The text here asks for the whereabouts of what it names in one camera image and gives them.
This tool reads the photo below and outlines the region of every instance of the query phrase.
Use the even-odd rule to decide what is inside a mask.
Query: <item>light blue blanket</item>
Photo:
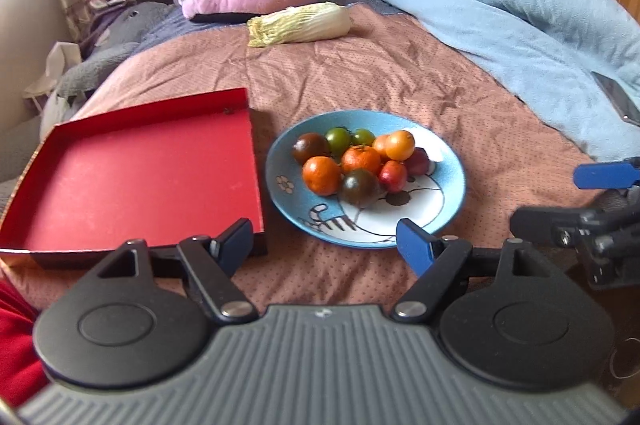
[[[614,0],[384,1],[596,160],[640,155],[640,128],[621,120],[591,75],[616,79],[640,104],[640,27]]]

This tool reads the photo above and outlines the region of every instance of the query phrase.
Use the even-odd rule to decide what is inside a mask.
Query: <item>orange tomato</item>
[[[382,163],[389,160],[389,157],[386,155],[386,139],[389,138],[388,134],[381,134],[373,141],[373,148],[380,154],[380,160]]]
[[[390,160],[407,160],[414,153],[414,150],[414,135],[409,131],[392,132],[386,139],[385,151]]]
[[[350,147],[342,155],[342,172],[345,174],[356,169],[366,169],[377,176],[380,167],[382,167],[380,154],[369,145]]]
[[[338,192],[342,181],[340,166],[328,156],[314,156],[305,161],[302,179],[307,188],[318,196],[331,196]]]

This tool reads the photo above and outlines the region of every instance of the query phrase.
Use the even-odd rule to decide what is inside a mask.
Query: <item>red fabric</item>
[[[0,273],[0,397],[18,407],[47,384],[33,349],[37,313]]]

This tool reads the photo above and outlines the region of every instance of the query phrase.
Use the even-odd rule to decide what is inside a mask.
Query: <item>green tomato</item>
[[[376,135],[369,129],[356,129],[351,140],[353,145],[372,145],[375,139]]]
[[[351,145],[351,133],[345,128],[329,129],[324,135],[331,147],[331,154],[334,158],[341,158],[349,146]]]

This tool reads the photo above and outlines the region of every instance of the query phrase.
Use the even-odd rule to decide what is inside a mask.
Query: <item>phone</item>
[[[640,110],[638,110],[634,101],[629,98],[629,95],[626,94],[620,84],[609,77],[596,73],[595,71],[591,73],[600,88],[604,91],[604,94],[609,98],[613,108],[620,115],[620,118],[628,124],[633,124],[640,128]]]

